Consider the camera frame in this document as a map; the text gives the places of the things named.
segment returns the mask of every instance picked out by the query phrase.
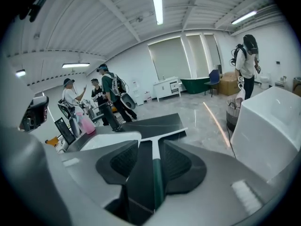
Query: black t-shirt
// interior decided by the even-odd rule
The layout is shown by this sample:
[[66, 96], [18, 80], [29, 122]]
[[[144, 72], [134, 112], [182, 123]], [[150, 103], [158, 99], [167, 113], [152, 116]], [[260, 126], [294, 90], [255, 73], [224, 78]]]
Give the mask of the black t-shirt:
[[96, 101], [98, 103], [98, 106], [100, 106], [101, 104], [107, 102], [107, 99], [104, 99], [104, 93], [103, 90], [99, 87], [98, 89], [94, 88], [92, 90], [92, 98], [96, 98]]

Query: green stripe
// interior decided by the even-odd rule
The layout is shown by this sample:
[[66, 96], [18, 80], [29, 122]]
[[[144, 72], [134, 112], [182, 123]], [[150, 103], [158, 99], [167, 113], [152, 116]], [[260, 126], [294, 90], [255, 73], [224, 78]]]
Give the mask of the green stripe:
[[152, 160], [153, 173], [154, 173], [154, 194], [155, 194], [155, 210], [157, 210], [164, 201], [164, 189], [161, 160]]

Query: blue chair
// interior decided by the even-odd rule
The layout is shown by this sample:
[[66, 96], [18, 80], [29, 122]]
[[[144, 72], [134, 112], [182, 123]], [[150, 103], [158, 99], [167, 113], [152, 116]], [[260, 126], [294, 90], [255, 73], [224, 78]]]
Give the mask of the blue chair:
[[220, 73], [219, 70], [212, 70], [209, 74], [210, 82], [204, 83], [204, 85], [209, 85], [210, 91], [211, 91], [211, 97], [213, 94], [213, 88], [211, 87], [212, 85], [217, 85], [217, 94], [218, 94], [218, 84], [220, 82]]

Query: green jacket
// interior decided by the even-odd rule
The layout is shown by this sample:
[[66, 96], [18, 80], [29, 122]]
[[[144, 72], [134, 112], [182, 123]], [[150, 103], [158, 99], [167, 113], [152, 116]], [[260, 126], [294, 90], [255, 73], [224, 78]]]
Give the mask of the green jacket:
[[[110, 76], [114, 77], [115, 75], [111, 72], [107, 72], [107, 74], [109, 74]], [[116, 102], [118, 100], [118, 96], [114, 95], [114, 93], [112, 92], [111, 88], [112, 88], [112, 79], [109, 78], [108, 76], [103, 76], [102, 77], [102, 86], [103, 86], [103, 92], [109, 92], [110, 96], [111, 96], [111, 101], [112, 102]]]

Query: ceiling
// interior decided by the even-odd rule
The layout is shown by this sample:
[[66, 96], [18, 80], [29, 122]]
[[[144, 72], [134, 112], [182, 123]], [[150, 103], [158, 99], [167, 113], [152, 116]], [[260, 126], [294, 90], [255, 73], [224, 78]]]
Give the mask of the ceiling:
[[[73, 73], [90, 73], [100, 63], [150, 38], [191, 29], [236, 32], [255, 23], [283, 19], [273, 0], [163, 0], [164, 23], [157, 25], [152, 0], [47, 0], [33, 23], [16, 17], [3, 48], [28, 85]], [[262, 16], [231, 22], [252, 10]], [[63, 63], [89, 62], [62, 69]]]

